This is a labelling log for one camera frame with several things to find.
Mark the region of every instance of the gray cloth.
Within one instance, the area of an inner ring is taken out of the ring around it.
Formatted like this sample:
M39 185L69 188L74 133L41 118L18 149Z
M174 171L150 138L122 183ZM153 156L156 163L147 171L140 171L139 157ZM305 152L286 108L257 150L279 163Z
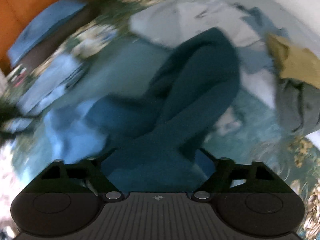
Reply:
M72 55L58 55L17 103L22 114L39 114L62 96L85 73L84 64Z
M279 124L292 135L320 129L320 90L301 81L279 80L276 95Z
M241 20L244 16L247 14L223 0L167 0L133 15L130 29L152 43L175 48L199 33L217 27L233 45L243 47L260 40Z
M15 66L34 46L66 23L86 5L78 0L60 0L38 14L22 31L8 50L12 66Z
M254 74L263 68L273 70L273 60L268 54L264 41L257 41L247 47L238 48L239 57L248 74Z

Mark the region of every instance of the teal fabric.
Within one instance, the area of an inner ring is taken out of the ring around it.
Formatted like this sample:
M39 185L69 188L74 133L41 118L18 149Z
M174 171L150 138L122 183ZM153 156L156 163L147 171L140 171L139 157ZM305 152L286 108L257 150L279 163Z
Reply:
M238 67L235 48L212 28L173 51L141 98L52 109L44 122L53 156L74 163L105 143L119 147L102 171L120 190L192 191L207 179L195 151L237 95Z
M236 163L251 164L254 153L264 142L277 143L282 139L282 129L277 123L276 113L258 99L241 89L232 103L236 117L241 120L239 130L220 135L214 131L204 147L216 158L229 157Z

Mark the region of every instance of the light blue fabric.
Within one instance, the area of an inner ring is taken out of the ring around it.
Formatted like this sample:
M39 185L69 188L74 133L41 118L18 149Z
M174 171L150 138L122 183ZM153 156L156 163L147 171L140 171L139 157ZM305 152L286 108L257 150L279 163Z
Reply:
M244 6L239 4L236 4L236 7L249 14L249 16L242 17L242 19L261 37L261 41L257 41L247 47L238 48L239 57L244 63L246 72L248 74L254 74L262 68L275 72L276 69L273 67L273 59L269 56L268 49L265 44L266 35L267 33L273 33L278 36L289 38L287 30L285 28L276 28L269 17L267 17L257 7L246 9Z
M86 71L84 65L71 54L58 55L19 99L17 106L20 112L32 115L41 113L79 81Z
M8 50L11 66L15 67L34 46L71 19L85 5L85 2L78 0L60 0L44 9L28 24Z
M63 159L71 164L86 158L88 153L100 152L105 145L108 133L100 133L98 127L82 122L90 107L95 103L86 101L71 111L70 107L50 111L44 119L46 132L52 142L52 159ZM60 155L74 152L76 155Z

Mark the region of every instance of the dark teal cloth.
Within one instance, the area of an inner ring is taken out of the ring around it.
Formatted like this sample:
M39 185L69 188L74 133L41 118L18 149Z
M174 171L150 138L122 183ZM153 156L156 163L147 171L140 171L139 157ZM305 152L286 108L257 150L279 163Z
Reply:
M236 97L238 67L235 49L212 28L175 49L141 98L109 95L89 103L79 119L82 127L98 127L95 131L106 135L107 148L119 148L102 163L103 173L122 191L196 189L207 177L195 164L195 150ZM79 138L69 137L67 145L56 138L64 129L69 135L77 131L73 124L59 125L57 111L52 120L46 130L53 150L63 149L61 159L72 163L77 160L74 140ZM87 156L100 153L88 151Z

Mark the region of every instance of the circular logo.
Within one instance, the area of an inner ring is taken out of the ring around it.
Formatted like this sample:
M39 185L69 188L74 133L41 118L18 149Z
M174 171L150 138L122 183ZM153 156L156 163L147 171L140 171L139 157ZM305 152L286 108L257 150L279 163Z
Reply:
M163 197L162 196L155 196L155 199L156 200L161 200L161 199L163 199Z

